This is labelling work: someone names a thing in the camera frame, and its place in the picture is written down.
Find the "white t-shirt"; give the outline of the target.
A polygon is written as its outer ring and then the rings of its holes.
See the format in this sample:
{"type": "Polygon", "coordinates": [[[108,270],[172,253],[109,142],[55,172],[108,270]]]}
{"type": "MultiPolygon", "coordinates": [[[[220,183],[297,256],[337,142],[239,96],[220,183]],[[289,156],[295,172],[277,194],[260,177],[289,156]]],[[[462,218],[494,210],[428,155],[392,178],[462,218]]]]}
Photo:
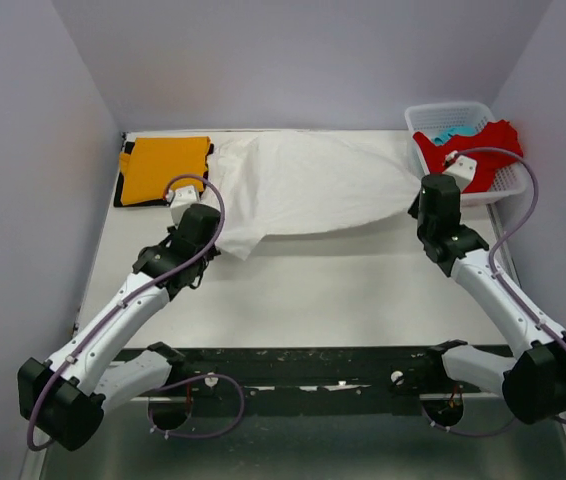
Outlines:
{"type": "Polygon", "coordinates": [[[219,144],[208,161],[225,206],[216,242],[241,260],[266,236],[320,234],[405,212],[420,182],[394,153],[327,133],[264,132],[219,144]]]}

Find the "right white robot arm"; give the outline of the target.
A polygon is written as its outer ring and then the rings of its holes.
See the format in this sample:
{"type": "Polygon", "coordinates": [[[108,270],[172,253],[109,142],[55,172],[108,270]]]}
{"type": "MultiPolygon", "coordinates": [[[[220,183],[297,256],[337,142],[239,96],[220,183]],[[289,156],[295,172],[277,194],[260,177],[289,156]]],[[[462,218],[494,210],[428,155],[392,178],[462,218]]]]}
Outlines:
{"type": "Polygon", "coordinates": [[[450,341],[432,348],[423,379],[443,392],[457,381],[501,397],[524,424],[566,412],[566,329],[512,281],[487,242],[461,222],[460,190],[445,174],[428,174],[409,209],[427,257],[461,286],[497,327],[512,354],[502,357],[450,341]]]}

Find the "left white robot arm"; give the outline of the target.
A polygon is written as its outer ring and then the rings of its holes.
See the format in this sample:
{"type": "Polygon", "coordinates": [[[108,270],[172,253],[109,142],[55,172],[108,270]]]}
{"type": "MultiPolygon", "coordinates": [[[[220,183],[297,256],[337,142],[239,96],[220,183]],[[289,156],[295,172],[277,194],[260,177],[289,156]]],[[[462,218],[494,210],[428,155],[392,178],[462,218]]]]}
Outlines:
{"type": "Polygon", "coordinates": [[[68,451],[82,447],[105,415],[146,390],[177,393],[183,368],[151,348],[140,360],[109,367],[136,332],[184,288],[196,288],[225,221],[225,209],[194,203],[159,243],[143,248],[132,270],[106,306],[67,344],[46,360],[28,359],[17,372],[26,442],[43,450],[34,432],[68,451]]]}

